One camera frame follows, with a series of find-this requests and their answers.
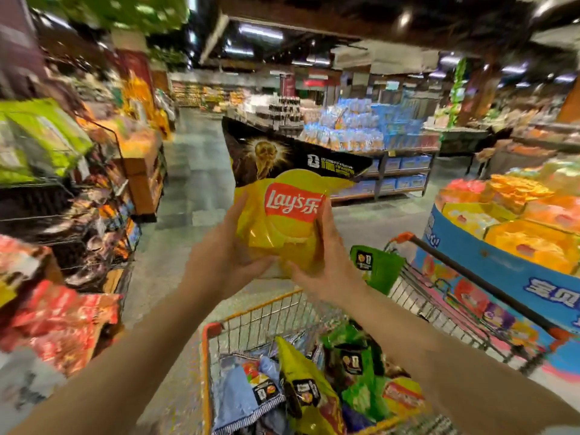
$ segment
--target floor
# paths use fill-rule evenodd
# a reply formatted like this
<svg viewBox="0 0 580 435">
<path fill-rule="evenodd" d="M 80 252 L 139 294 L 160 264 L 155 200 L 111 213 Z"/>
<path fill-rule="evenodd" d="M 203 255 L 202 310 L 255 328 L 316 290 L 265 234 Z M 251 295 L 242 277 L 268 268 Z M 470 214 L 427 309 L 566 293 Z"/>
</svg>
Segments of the floor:
<svg viewBox="0 0 580 435">
<path fill-rule="evenodd" d="M 219 119 L 182 109 L 175 139 L 165 145 L 169 177 L 158 221 L 143 227 L 123 314 L 132 327 L 179 283 L 192 244 L 218 223 L 233 201 L 234 179 Z M 422 234 L 439 187 L 464 174 L 468 160 L 439 159 L 423 198 L 389 197 L 333 209 L 344 244 L 382 248 L 403 231 Z M 293 289 L 290 281 L 257 280 L 222 302 L 207 321 L 256 306 Z M 199 336 L 182 355 L 141 416 L 141 428 L 196 433 L 199 409 Z"/>
</svg>

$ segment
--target shopping cart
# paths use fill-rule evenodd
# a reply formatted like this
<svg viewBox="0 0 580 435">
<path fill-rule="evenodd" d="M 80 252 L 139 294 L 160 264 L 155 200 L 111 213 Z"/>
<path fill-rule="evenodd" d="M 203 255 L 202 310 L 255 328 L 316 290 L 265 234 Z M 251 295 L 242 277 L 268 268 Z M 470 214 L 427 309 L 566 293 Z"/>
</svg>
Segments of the shopping cart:
<svg viewBox="0 0 580 435">
<path fill-rule="evenodd" d="M 539 348 L 532 357 L 525 357 L 524 351 L 521 351 L 518 346 L 509 345 L 504 336 L 494 335 L 494 330 L 489 329 L 468 310 L 463 311 L 460 308 L 451 307 L 448 302 L 451 296 L 449 293 L 444 292 L 443 296 L 438 295 L 441 293 L 439 283 L 445 283 L 445 281 L 436 281 L 436 284 L 432 284 L 406 262 L 388 295 L 389 298 L 413 314 L 429 321 L 441 331 L 519 369 L 524 375 L 532 373 L 534 368 L 543 363 L 549 353 L 555 351 L 571 337 L 566 331 L 556 327 L 546 318 L 447 258 L 411 233 L 405 233 L 393 239 L 385 249 L 392 249 L 397 244 L 406 241 L 430 253 L 475 285 L 503 301 L 546 330 L 555 340 L 549 347 Z M 204 435 L 211 433 L 214 421 L 212 384 L 220 376 L 219 356 L 221 354 L 250 351 L 272 345 L 277 335 L 288 336 L 301 330 L 317 328 L 322 322 L 345 318 L 346 316 L 335 308 L 309 301 L 306 294 L 297 289 L 250 310 L 233 314 L 220 322 L 207 324 L 201 336 L 201 409 L 203 413 L 201 433 Z M 421 408 L 407 415 L 380 422 L 374 427 L 360 431 L 357 435 L 377 433 L 453 434 L 457 431 L 446 417 L 434 415 L 428 408 Z"/>
</svg>

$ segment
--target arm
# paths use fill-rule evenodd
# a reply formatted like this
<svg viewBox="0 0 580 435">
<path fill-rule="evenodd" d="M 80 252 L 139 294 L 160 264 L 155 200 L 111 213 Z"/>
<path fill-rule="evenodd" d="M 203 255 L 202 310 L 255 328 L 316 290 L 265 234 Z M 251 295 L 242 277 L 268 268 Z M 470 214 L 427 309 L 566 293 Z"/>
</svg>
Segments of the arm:
<svg viewBox="0 0 580 435">
<path fill-rule="evenodd" d="M 130 432 L 202 320 L 272 263 L 237 260 L 240 198 L 192 248 L 183 279 L 119 343 L 35 407 L 10 435 L 112 435 Z"/>
<path fill-rule="evenodd" d="M 325 267 L 306 275 L 292 266 L 293 280 L 361 324 L 460 430 L 537 435 L 557 424 L 580 426 L 580 414 L 551 391 L 367 286 L 344 250 L 329 203 L 321 219 Z"/>
</svg>

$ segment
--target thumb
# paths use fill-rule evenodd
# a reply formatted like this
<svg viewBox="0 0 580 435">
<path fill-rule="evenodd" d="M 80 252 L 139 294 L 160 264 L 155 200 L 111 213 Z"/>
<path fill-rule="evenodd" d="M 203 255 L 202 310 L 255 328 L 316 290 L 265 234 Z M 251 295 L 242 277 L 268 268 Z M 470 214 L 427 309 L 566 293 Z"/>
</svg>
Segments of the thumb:
<svg viewBox="0 0 580 435">
<path fill-rule="evenodd" d="M 250 282 L 268 270 L 275 261 L 276 256 L 264 256 L 252 261 L 242 268 L 243 278 Z"/>
<path fill-rule="evenodd" d="M 312 278 L 304 273 L 301 268 L 292 261 L 287 261 L 286 263 L 288 263 L 288 267 L 290 267 L 290 270 L 292 271 L 292 280 L 302 288 L 310 287 Z"/>
</svg>

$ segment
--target right forearm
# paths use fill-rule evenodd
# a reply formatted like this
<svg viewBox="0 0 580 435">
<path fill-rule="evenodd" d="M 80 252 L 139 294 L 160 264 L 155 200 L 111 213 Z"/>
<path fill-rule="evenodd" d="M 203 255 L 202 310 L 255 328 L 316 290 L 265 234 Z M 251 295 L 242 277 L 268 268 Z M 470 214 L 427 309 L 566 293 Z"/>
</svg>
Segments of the right forearm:
<svg viewBox="0 0 580 435">
<path fill-rule="evenodd" d="M 580 414 L 516 370 L 434 328 L 366 286 L 342 306 L 406 369 L 427 400 L 463 431 L 538 434 Z"/>
</svg>

